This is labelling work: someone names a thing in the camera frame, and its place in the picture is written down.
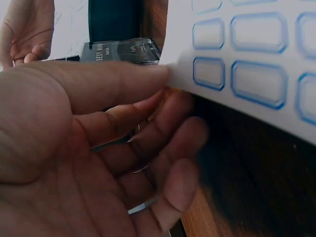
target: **paper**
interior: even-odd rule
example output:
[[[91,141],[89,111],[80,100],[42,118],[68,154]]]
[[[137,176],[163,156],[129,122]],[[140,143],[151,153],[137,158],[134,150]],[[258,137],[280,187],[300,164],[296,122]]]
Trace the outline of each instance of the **paper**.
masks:
[[[169,0],[170,86],[316,144],[316,0]]]

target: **sticker sheet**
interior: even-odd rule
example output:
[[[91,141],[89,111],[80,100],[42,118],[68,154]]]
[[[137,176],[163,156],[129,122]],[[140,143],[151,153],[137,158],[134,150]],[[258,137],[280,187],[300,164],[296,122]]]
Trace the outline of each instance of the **sticker sheet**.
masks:
[[[316,0],[169,0],[160,63],[170,86],[316,145]]]

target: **finger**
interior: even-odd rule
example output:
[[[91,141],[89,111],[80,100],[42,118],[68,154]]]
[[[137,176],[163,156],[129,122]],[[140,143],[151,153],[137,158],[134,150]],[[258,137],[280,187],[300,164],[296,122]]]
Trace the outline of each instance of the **finger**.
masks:
[[[14,66],[19,66],[21,64],[24,64],[24,58],[19,58],[14,60]]]
[[[73,114],[89,114],[104,108],[147,99],[168,79],[165,66],[135,66],[124,62],[30,64],[54,78],[67,93]]]
[[[131,215],[138,237],[162,236],[181,218],[195,196],[198,168],[189,159],[181,159],[168,174],[156,203]]]
[[[35,45],[32,49],[32,53],[35,54],[38,60],[47,59],[50,56],[51,42],[43,43],[41,45]]]
[[[158,106],[163,90],[153,97],[131,105],[116,106],[106,112],[76,116],[91,147],[115,141],[146,120]]]
[[[24,63],[32,63],[34,61],[38,61],[39,57],[34,53],[29,53],[24,58]]]
[[[0,28],[0,66],[4,70],[13,67],[12,57],[10,55],[12,48],[13,31],[4,21]]]
[[[169,142],[173,133],[193,109],[190,94],[179,92],[165,103],[155,120],[125,144],[115,144],[98,152],[114,176],[146,164]]]
[[[117,179],[127,195],[126,206],[133,208],[162,190],[172,166],[183,158],[194,160],[207,138],[208,128],[202,119],[187,119],[176,131],[170,143],[147,168]]]

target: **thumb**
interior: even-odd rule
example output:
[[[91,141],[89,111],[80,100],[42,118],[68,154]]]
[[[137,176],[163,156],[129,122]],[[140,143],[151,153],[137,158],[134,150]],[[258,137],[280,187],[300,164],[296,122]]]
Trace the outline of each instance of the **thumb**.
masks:
[[[11,48],[13,40],[13,31],[8,23],[5,21],[0,28],[0,67],[3,70],[13,67],[13,61],[11,57]]]

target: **black object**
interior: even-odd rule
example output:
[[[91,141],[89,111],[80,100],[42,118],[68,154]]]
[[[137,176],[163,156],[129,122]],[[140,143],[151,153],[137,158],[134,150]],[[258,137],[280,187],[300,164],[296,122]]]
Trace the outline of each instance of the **black object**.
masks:
[[[90,42],[139,37],[142,15],[139,0],[89,0]]]
[[[58,59],[54,59],[52,61],[74,61],[74,62],[79,62],[80,61],[80,57],[79,57],[79,55],[77,55],[77,56],[72,56],[72,57],[67,57],[67,58],[58,58]]]
[[[103,41],[84,45],[81,62],[126,61],[134,64],[157,64],[160,51],[149,38]]]

